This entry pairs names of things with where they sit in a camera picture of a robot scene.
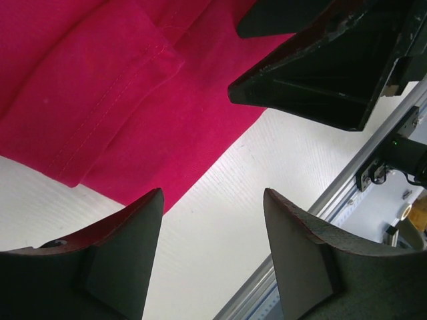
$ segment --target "pink shirt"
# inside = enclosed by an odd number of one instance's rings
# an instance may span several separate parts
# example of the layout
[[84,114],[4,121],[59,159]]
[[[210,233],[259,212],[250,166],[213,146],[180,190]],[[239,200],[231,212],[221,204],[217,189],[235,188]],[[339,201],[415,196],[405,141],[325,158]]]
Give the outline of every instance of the pink shirt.
[[263,111],[227,97],[289,38],[240,39],[253,2],[0,1],[0,155],[168,210]]

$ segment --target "magenta cloth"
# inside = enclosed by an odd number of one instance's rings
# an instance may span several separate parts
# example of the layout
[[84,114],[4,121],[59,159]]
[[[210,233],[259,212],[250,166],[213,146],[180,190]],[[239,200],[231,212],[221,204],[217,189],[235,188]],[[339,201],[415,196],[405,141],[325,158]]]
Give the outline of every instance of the magenta cloth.
[[263,111],[227,97],[289,38],[240,39],[253,2],[0,1],[0,155],[168,210]]

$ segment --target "screw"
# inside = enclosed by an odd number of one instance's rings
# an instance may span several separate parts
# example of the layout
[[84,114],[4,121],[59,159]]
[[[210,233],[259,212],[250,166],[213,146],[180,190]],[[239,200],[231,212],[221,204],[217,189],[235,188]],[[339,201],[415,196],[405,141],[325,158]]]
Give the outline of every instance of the screw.
[[403,196],[402,196],[402,199],[403,200],[407,200],[407,198],[409,198],[409,196],[412,194],[412,190],[406,190],[404,193],[403,193]]

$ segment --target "white table surface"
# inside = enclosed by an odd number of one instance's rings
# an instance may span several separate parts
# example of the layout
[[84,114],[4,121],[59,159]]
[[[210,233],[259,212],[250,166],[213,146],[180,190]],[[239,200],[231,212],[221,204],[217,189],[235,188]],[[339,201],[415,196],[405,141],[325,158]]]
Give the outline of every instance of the white table surface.
[[[212,319],[270,253],[264,188],[308,209],[402,98],[381,98],[361,133],[267,110],[163,218],[143,318]],[[0,157],[0,250],[40,246],[121,208]]]

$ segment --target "mounting bracket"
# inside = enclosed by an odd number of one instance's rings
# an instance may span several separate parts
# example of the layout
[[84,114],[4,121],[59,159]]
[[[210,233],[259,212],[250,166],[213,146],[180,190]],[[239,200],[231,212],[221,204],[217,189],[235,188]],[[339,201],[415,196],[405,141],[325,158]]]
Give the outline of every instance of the mounting bracket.
[[371,183],[380,185],[386,181],[387,172],[390,170],[385,158],[387,147],[393,144],[397,137],[408,138],[414,132],[419,114],[420,108],[412,107],[360,167],[356,173],[356,185],[361,192],[365,191]]

